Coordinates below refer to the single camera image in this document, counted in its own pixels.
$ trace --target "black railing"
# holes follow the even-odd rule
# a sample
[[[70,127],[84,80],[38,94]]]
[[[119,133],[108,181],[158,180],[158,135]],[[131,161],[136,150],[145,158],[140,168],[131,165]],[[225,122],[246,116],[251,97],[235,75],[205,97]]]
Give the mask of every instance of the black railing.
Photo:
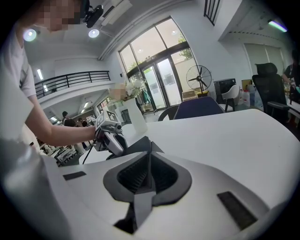
[[[220,0],[205,0],[204,16],[215,26]]]
[[[82,85],[110,81],[109,71],[91,71],[61,75],[35,84],[37,98],[42,98],[53,92]]]

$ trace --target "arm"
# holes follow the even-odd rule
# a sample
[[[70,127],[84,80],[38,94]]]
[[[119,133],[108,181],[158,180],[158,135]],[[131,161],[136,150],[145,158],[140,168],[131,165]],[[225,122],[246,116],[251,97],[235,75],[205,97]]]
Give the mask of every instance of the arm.
[[[287,78],[287,76],[283,73],[282,75],[282,79],[283,81],[285,81],[286,83],[291,83],[292,81],[290,79]]]
[[[26,125],[41,141],[52,146],[67,146],[95,138],[95,127],[54,126],[47,119],[37,96],[28,97],[33,103]]]
[[[286,83],[291,83],[292,81],[289,79],[290,76],[290,72],[291,72],[291,66],[288,66],[285,70],[285,73],[283,73],[282,75],[282,79],[283,81],[285,81]]]

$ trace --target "ceiling light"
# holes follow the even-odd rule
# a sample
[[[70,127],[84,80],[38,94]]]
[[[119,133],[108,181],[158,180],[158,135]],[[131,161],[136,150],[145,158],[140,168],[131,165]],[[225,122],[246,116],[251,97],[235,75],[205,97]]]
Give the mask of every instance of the ceiling light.
[[[33,29],[27,29],[23,33],[23,39],[27,42],[33,41],[37,37],[37,32]]]
[[[89,37],[90,38],[96,38],[99,35],[99,30],[93,29],[89,32]]]
[[[39,76],[39,79],[40,79],[40,80],[43,80],[42,72],[41,72],[40,69],[37,70],[37,74],[38,74],[38,76]]]
[[[281,26],[279,23],[275,22],[275,21],[270,21],[269,24],[283,32],[286,32],[287,29],[285,29],[283,26]]]

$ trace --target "door frame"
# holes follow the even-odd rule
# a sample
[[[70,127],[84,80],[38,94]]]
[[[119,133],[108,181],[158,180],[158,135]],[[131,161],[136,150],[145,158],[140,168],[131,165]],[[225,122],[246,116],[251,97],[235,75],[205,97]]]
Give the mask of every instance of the door frame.
[[[169,63],[170,63],[170,66],[171,66],[171,69],[173,71],[174,78],[175,78],[175,81],[176,81],[176,84],[177,84],[177,88],[178,88],[178,91],[179,91],[180,99],[181,99],[181,101],[183,101],[182,100],[182,92],[183,92],[183,90],[182,90],[182,86],[181,86],[181,83],[180,83],[180,79],[179,79],[179,75],[178,75],[176,66],[174,64],[174,61],[173,61],[171,55],[165,56],[165,57],[160,58],[160,59],[156,60],[155,62],[153,62],[153,63],[145,66],[143,69],[141,69],[142,77],[147,81],[146,76],[144,74],[144,70],[146,70],[146,69],[148,69],[150,67],[153,67],[154,74],[155,74],[155,76],[157,78],[157,82],[158,82],[158,85],[160,87],[160,90],[161,90],[161,93],[162,93],[162,96],[163,96],[163,99],[164,99],[164,102],[165,102],[165,105],[166,105],[166,107],[159,108],[159,109],[157,109],[156,106],[155,106],[155,109],[158,110],[158,111],[166,109],[166,108],[169,108],[171,106],[170,101],[169,101],[169,97],[168,97],[168,94],[167,94],[167,91],[165,89],[163,78],[162,78],[162,76],[160,74],[160,70],[158,68],[158,63],[160,63],[160,62],[162,62],[162,61],[164,61],[166,59],[169,60]]]
[[[148,82],[147,82],[147,78],[146,78],[146,76],[145,76],[145,73],[144,73],[144,71],[145,70],[147,70],[147,69],[149,69],[150,67],[152,67],[153,68],[153,71],[154,71],[154,74],[155,74],[155,77],[156,77],[156,80],[157,80],[157,83],[158,83],[158,87],[160,88],[160,91],[161,91],[161,94],[162,94],[162,97],[163,97],[163,100],[164,100],[164,102],[165,102],[165,107],[162,107],[162,108],[157,108],[156,107],[156,104],[155,104],[155,102],[154,102],[154,98],[153,98],[153,96],[152,96],[152,93],[151,93],[151,90],[150,90],[150,86],[149,86],[149,84],[148,84]],[[145,68],[143,68],[143,69],[141,69],[141,73],[142,73],[142,77],[143,77],[143,79],[145,79],[145,82],[146,82],[146,84],[147,84],[147,90],[149,91],[149,93],[150,93],[150,98],[151,98],[151,103],[152,103],[152,106],[153,106],[153,108],[154,108],[154,110],[157,110],[157,111],[161,111],[161,110],[165,110],[165,109],[167,109],[169,106],[169,99],[167,98],[165,98],[165,89],[162,89],[162,86],[161,86],[161,82],[160,82],[160,80],[159,80],[159,77],[158,77],[158,75],[157,75],[157,73],[156,73],[156,70],[155,70],[155,64],[154,63],[151,63],[151,64],[149,64],[148,66],[146,66]]]

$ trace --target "black cable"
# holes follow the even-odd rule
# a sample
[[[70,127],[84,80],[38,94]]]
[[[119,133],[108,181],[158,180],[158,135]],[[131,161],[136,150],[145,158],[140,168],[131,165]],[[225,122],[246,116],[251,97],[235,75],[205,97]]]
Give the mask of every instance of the black cable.
[[[100,148],[102,146],[102,142],[100,142],[100,145],[99,145],[99,149],[98,149],[98,152],[100,152]]]
[[[88,157],[88,155],[90,154],[90,151],[92,150],[92,148],[93,148],[93,146],[91,146],[91,148],[90,148],[88,154],[86,155],[86,157],[85,157],[85,159],[84,159],[84,161],[83,161],[82,164],[84,164],[84,162],[85,162],[86,158]]]

